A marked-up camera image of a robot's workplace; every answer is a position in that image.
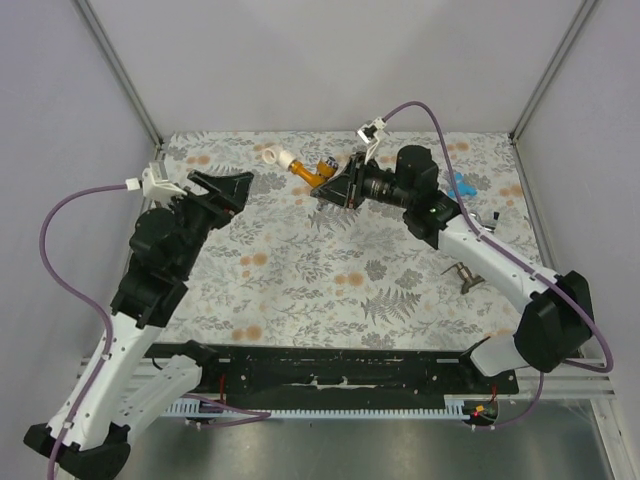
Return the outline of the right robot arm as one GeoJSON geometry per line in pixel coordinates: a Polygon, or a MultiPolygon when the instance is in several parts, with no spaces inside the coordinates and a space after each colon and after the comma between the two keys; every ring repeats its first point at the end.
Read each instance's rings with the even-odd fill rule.
{"type": "Polygon", "coordinates": [[[567,362],[592,336],[587,280],[575,271],[559,275],[518,254],[465,217],[460,205],[439,188],[439,170],[429,149],[399,150],[394,169],[381,169],[364,153],[312,191],[313,197],[346,209],[372,200],[399,207],[409,232],[435,250],[462,262],[499,290],[521,315],[508,339],[480,341],[458,368],[458,381],[477,394],[494,376],[530,366],[549,373],[567,362]]]}

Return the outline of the orange faucet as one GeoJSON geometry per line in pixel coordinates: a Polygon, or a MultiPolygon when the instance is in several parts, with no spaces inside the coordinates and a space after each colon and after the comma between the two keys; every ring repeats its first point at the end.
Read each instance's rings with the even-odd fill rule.
{"type": "Polygon", "coordinates": [[[314,172],[309,171],[300,161],[294,160],[288,170],[304,180],[310,187],[317,188],[334,177],[339,164],[333,157],[320,160],[314,172]]]}

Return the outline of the white pipe elbow fitting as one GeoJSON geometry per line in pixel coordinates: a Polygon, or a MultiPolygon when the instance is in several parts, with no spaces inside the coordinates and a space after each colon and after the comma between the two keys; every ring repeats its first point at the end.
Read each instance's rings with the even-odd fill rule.
{"type": "Polygon", "coordinates": [[[296,156],[292,152],[274,145],[262,151],[262,159],[268,165],[276,165],[284,171],[288,171],[296,161],[296,156]]]}

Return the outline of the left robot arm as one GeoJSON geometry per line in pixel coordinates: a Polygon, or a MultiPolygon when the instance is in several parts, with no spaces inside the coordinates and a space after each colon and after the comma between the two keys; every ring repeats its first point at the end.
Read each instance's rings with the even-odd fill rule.
{"type": "Polygon", "coordinates": [[[247,203],[254,175],[211,176],[193,170],[197,194],[171,182],[152,162],[138,178],[107,191],[140,191],[154,202],[135,222],[131,257],[108,309],[49,273],[65,290],[93,308],[104,332],[72,393],[46,423],[31,426],[24,443],[48,460],[47,476],[64,470],[77,479],[114,479],[133,443],[165,410],[193,389],[219,384],[215,353],[195,341],[130,397],[132,375],[167,326],[186,292],[186,282],[209,234],[226,227],[247,203]]]}

